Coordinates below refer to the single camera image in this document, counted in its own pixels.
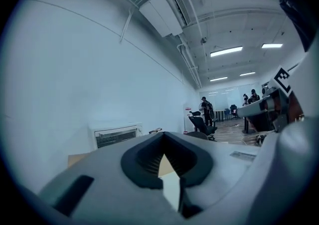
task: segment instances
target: black rubber part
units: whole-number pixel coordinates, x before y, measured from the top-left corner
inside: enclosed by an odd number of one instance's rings
[[[93,181],[92,177],[86,175],[80,176],[53,207],[69,217]]]
[[[190,218],[193,215],[198,214],[199,212],[203,211],[202,208],[199,206],[193,205],[185,190],[185,179],[180,178],[179,180],[180,185],[180,193],[179,193],[179,205],[178,205],[178,212],[181,213],[185,218]]]
[[[184,179],[185,187],[201,184],[213,166],[205,150],[164,132],[127,150],[121,159],[122,170],[139,187],[162,189],[158,173],[164,154],[178,176]]]

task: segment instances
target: ceiling light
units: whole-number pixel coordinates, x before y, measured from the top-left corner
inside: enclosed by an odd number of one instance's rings
[[[263,44],[261,48],[281,47],[282,44]]]
[[[220,80],[220,79],[227,79],[228,77],[218,78],[218,79],[211,79],[210,81]]]
[[[240,74],[240,76],[245,76],[245,75],[250,75],[250,74],[255,74],[256,72],[248,72],[248,73],[243,73],[243,74]]]
[[[229,49],[224,49],[224,50],[221,50],[221,51],[212,52],[212,53],[210,54],[210,57],[217,56],[217,55],[228,54],[228,53],[232,53],[232,52],[237,52],[237,51],[241,51],[242,49],[243,49],[242,46],[240,46],[240,47],[234,47],[234,48],[229,48]]]

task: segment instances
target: white wall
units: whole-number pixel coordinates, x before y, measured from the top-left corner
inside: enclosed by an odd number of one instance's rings
[[[68,155],[91,151],[90,121],[183,132],[183,104],[198,105],[193,82],[174,63],[176,48],[147,22],[133,18],[119,44],[129,7],[124,0],[20,4],[2,50],[2,119],[11,168],[32,191],[63,171]]]
[[[211,90],[223,89],[223,88],[232,88],[232,87],[239,87],[243,85],[251,85],[255,84],[259,81],[259,77],[254,75],[247,75],[240,77],[236,80],[220,80],[219,82],[211,83],[211,85],[202,87],[199,89],[199,92],[206,92]]]

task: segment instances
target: chair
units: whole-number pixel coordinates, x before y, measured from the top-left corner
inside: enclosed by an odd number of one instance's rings
[[[217,127],[206,126],[203,118],[201,117],[189,117],[189,119],[194,124],[194,126],[199,129],[200,132],[204,133],[207,136],[214,134],[217,130]]]
[[[230,119],[239,119],[238,115],[237,115],[237,106],[235,104],[232,104],[230,106],[230,113],[231,115],[233,115],[234,117],[231,117]]]
[[[227,108],[227,109],[225,109],[225,117],[227,120],[228,120],[228,116],[229,116],[229,118],[231,118],[230,110]]]
[[[189,136],[192,136],[192,137],[196,137],[196,138],[199,138],[199,139],[203,139],[203,140],[208,140],[207,135],[205,135],[202,132],[196,132],[196,131],[188,132],[186,135],[189,135]]]

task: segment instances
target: wooden floor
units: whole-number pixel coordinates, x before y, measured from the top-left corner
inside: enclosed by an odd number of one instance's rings
[[[224,122],[216,122],[216,130],[214,137],[217,142],[257,145],[256,136],[265,135],[267,132],[257,132],[255,134],[244,134],[244,119],[224,120]]]

